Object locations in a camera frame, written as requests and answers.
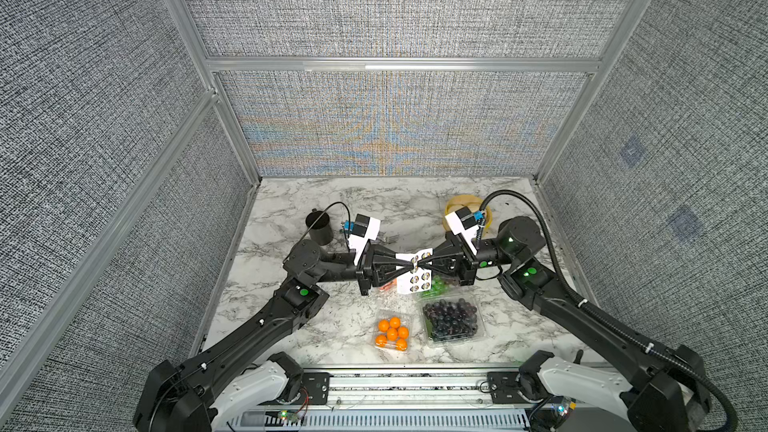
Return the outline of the white fruit sticker sheet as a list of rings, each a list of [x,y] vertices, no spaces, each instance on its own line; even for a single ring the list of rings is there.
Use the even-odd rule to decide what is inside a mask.
[[[396,280],[396,291],[401,295],[410,295],[429,291],[432,288],[432,275],[427,269],[417,266],[422,259],[430,258],[433,250],[422,249],[416,253],[398,253],[395,258],[405,265],[398,265],[397,272],[402,272]]]

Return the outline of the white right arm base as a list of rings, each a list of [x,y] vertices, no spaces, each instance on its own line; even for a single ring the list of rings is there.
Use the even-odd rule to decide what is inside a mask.
[[[620,395],[632,386],[616,371],[590,368],[537,351],[518,368],[518,383],[529,400],[568,397],[629,421],[628,406]]]

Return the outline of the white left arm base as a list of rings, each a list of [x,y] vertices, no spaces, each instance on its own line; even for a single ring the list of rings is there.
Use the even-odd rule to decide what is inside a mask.
[[[264,403],[291,404],[299,396],[304,369],[284,352],[273,354],[256,369],[236,377],[216,398],[213,431]]]

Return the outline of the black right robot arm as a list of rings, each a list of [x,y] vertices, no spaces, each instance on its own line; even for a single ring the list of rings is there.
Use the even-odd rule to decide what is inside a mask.
[[[534,220],[503,222],[496,237],[468,241],[449,232],[445,242],[419,260],[471,285],[479,269],[501,268],[501,289],[513,300],[567,329],[614,368],[589,368],[537,351],[518,369],[514,391],[533,402],[529,417],[555,398],[586,402],[627,420],[637,431],[697,431],[715,397],[701,357],[670,349],[620,323],[573,290],[554,266],[535,255],[549,233]]]

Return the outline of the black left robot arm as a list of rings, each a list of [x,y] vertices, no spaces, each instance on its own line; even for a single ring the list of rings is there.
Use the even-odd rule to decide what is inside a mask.
[[[363,294],[410,272],[413,262],[367,243],[362,254],[330,254],[311,240],[284,261],[285,280],[247,322],[179,365],[158,364],[148,375],[133,424],[139,431],[214,431],[249,408],[299,392],[302,368],[287,354],[254,362],[315,317],[329,295],[323,282],[355,281]]]

